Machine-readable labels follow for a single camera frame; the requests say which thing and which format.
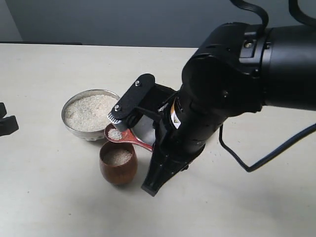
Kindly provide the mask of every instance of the white table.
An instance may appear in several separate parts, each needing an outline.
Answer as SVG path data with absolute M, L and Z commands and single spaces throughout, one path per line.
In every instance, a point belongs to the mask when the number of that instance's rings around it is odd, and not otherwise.
M 73 136 L 61 122 L 74 94 L 104 88 L 123 95 L 143 73 L 178 89 L 194 51 L 0 44 L 0 101 L 20 125 L 0 138 L 0 236 L 314 237 L 315 134 L 250 174 L 216 134 L 151 197 L 140 188 L 149 152 L 136 148 L 138 173 L 116 188 L 99 171 L 101 143 Z M 229 119 L 224 138 L 252 164 L 315 120 L 315 112 L 264 108 Z

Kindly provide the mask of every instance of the black cable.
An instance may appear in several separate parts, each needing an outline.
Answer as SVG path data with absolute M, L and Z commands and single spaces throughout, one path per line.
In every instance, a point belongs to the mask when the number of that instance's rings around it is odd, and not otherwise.
M 284 142 L 282 145 L 280 145 L 278 148 L 276 148 L 274 151 L 263 157 L 261 160 L 256 162 L 252 166 L 247 166 L 241 159 L 240 157 L 232 150 L 230 149 L 223 141 L 223 125 L 220 126 L 219 129 L 219 142 L 222 145 L 222 147 L 228 151 L 234 158 L 235 160 L 247 171 L 247 172 L 252 172 L 255 171 L 256 169 L 260 168 L 261 166 L 265 165 L 278 155 L 280 155 L 282 152 L 293 146 L 295 143 L 303 139 L 304 137 L 312 134 L 313 132 L 316 131 L 316 123 L 313 124 L 312 126 L 309 126 L 308 128 L 305 128 L 303 131 L 297 133 L 290 139 L 288 139 L 286 142 Z
M 288 9 L 291 16 L 295 20 L 297 20 L 298 22 L 304 25 L 316 28 L 316 19 L 309 17 L 304 12 L 302 12 L 302 10 L 300 9 L 298 5 L 298 0 L 288 0 Z
M 246 10 L 246 11 L 251 11 L 256 13 L 262 20 L 262 27 L 260 29 L 260 33 L 263 33 L 264 30 L 266 29 L 268 23 L 269 23 L 269 15 L 267 14 L 267 12 L 254 4 L 245 2 L 243 0 L 230 0 L 232 4 L 234 4 L 236 7 L 242 9 L 242 10 Z

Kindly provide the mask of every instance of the brown wooden cup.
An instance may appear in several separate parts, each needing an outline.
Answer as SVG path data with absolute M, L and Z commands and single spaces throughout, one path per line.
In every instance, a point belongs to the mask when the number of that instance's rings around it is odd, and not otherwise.
M 132 154 L 132 157 L 124 164 L 110 165 L 104 162 L 105 155 L 116 149 L 124 149 Z M 106 142 L 100 150 L 100 170 L 103 177 L 115 185 L 131 182 L 137 171 L 137 157 L 132 144 Z

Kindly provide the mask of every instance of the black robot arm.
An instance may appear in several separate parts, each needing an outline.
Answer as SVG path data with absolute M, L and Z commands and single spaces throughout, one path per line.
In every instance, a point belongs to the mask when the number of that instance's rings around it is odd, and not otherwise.
M 316 111 L 316 30 L 312 21 L 308 26 L 266 29 L 268 18 L 263 9 L 241 0 L 231 2 L 258 13 L 263 24 L 218 27 L 184 66 L 178 91 L 156 84 L 152 75 L 142 75 L 119 100 L 121 110 L 113 108 L 109 115 L 121 131 L 135 126 L 143 115 L 154 121 L 156 141 L 142 185 L 153 196 L 166 181 L 188 168 L 218 128 L 223 147 L 248 172 L 316 130 L 316 125 L 304 130 L 251 167 L 224 144 L 221 136 L 228 117 L 256 113 L 263 106 Z

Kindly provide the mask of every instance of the metal bowl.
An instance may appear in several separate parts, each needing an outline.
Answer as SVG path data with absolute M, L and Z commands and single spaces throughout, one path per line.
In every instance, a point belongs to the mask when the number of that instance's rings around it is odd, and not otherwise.
M 77 131 L 72 129 L 71 127 L 69 127 L 66 122 L 65 122 L 65 112 L 66 112 L 66 108 L 72 104 L 74 101 L 79 100 L 83 97 L 88 97 L 88 96 L 92 96 L 92 95 L 107 95 L 110 96 L 114 99 L 119 100 L 119 96 L 116 95 L 115 93 L 108 91 L 108 90 L 102 90 L 102 89 L 94 89 L 94 90 L 86 90 L 83 91 L 75 96 L 73 96 L 72 98 L 70 98 L 66 104 L 64 105 L 62 111 L 61 111 L 61 118 L 64 122 L 64 125 L 66 126 L 66 128 L 72 133 L 74 134 L 76 137 L 79 138 L 83 138 L 87 141 L 96 141 L 96 140 L 100 140 L 100 139 L 104 139 L 104 129 L 99 130 L 99 131 L 95 131 L 95 132 L 81 132 L 81 131 Z

